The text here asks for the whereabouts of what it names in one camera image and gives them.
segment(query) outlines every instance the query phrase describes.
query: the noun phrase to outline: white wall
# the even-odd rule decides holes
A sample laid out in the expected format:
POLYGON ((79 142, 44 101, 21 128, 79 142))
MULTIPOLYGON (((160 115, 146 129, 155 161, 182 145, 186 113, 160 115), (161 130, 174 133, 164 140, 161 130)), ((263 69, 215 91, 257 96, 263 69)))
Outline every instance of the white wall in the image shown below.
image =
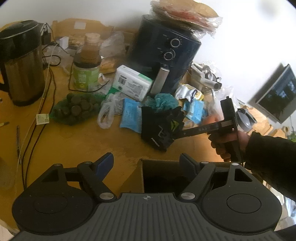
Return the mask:
MULTIPOLYGON (((206 36, 195 60, 215 61, 223 83, 248 102, 279 63, 296 73, 296 9, 286 0, 200 0, 223 23, 206 36)), ((66 18, 100 20, 105 25, 137 27, 150 0, 8 0, 0 8, 0 26, 16 20, 51 23, 66 18)))

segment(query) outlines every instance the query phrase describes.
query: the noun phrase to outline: air fryer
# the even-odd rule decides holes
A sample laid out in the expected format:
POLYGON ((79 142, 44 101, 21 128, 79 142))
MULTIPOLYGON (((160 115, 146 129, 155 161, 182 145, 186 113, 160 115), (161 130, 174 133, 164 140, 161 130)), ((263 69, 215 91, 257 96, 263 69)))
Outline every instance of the air fryer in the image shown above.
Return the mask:
POLYGON ((173 94, 200 45, 191 31, 155 16, 143 15, 126 65, 154 80, 153 94, 173 94))

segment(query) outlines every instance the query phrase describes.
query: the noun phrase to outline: black glove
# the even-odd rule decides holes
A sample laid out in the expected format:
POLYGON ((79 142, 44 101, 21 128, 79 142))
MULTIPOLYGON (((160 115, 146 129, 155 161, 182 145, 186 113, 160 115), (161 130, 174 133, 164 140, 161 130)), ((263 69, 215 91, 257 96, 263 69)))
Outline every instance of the black glove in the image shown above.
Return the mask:
POLYGON ((142 107, 141 138, 154 148, 166 151, 174 142, 174 135, 183 129, 183 119, 181 106, 158 113, 151 107, 142 107))

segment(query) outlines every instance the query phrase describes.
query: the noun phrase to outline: power adapter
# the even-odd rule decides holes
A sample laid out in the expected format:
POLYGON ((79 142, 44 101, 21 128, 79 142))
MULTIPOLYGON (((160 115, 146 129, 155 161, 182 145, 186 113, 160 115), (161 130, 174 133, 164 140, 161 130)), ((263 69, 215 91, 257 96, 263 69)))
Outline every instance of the power adapter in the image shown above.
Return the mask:
POLYGON ((51 42, 51 33, 49 33, 47 30, 43 32, 43 35, 41 36, 42 45, 48 45, 51 42))

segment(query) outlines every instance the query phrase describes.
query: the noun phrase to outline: black sleeve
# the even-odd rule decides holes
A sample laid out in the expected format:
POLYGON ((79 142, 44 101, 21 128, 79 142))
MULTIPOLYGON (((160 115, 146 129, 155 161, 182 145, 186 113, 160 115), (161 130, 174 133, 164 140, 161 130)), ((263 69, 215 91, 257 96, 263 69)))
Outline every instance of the black sleeve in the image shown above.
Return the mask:
POLYGON ((296 201, 296 143, 253 132, 246 148, 245 167, 296 201))

